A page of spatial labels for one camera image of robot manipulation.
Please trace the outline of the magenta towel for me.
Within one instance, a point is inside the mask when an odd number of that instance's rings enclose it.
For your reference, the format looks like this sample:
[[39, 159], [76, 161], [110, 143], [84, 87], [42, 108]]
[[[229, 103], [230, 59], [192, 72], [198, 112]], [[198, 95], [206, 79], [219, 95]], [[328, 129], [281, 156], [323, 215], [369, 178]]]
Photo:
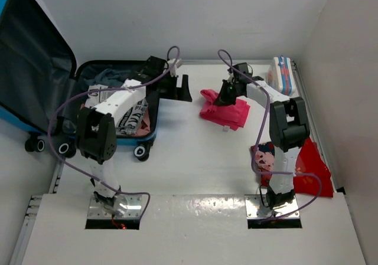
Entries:
[[212, 89], [202, 89], [200, 94], [205, 99], [199, 113], [202, 119], [221, 126], [228, 126], [231, 130], [238, 130], [245, 126], [250, 110], [250, 105], [246, 101], [236, 99], [235, 105], [216, 106], [214, 102], [219, 95], [217, 92]]

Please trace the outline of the pink Snoopy sweatshirt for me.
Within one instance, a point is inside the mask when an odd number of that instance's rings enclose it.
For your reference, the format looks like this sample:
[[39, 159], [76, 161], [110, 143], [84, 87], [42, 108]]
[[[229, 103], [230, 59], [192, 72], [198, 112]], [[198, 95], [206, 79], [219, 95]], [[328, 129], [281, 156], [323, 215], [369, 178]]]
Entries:
[[151, 131], [148, 102], [146, 99], [133, 105], [116, 124], [117, 136], [142, 137]]

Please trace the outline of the newspaper print fabric bag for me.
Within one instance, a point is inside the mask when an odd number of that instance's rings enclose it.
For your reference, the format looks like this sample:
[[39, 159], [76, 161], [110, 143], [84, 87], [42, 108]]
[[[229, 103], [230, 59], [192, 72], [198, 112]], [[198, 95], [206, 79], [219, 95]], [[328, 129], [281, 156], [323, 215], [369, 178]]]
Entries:
[[102, 84], [92, 85], [84, 106], [100, 114], [110, 114], [118, 136], [134, 136], [148, 110], [145, 87], [125, 88], [135, 84], [136, 81], [128, 80], [119, 91], [107, 91], [107, 86]]

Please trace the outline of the grey-blue shirt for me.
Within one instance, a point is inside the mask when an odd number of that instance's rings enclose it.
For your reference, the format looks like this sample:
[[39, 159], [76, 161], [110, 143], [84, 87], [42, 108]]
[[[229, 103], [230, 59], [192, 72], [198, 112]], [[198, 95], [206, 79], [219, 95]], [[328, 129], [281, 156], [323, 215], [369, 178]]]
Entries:
[[92, 82], [92, 85], [103, 85], [107, 87], [121, 87], [130, 74], [130, 70], [115, 70], [107, 68], [99, 73]]

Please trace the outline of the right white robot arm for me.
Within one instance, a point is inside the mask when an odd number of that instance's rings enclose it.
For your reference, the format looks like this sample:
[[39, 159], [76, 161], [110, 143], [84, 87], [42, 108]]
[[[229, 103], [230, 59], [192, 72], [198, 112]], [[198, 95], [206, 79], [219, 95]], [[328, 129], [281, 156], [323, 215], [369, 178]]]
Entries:
[[267, 207], [274, 209], [293, 200], [296, 160], [310, 130], [305, 102], [301, 97], [289, 97], [269, 86], [263, 80], [236, 80], [230, 77], [222, 81], [216, 106], [236, 104], [245, 96], [259, 103], [269, 117], [269, 136], [275, 148], [275, 161], [268, 182]]

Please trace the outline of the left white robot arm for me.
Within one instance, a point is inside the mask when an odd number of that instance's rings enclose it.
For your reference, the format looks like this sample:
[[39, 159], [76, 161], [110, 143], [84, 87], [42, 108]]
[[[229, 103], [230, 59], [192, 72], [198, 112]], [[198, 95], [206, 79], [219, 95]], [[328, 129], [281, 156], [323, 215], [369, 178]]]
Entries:
[[126, 79], [121, 87], [111, 88], [112, 95], [94, 107], [80, 110], [76, 147], [89, 159], [94, 198], [109, 210], [125, 199], [113, 167], [118, 139], [135, 140], [134, 156], [143, 162], [154, 144], [159, 93], [147, 93], [149, 77], [139, 73]]

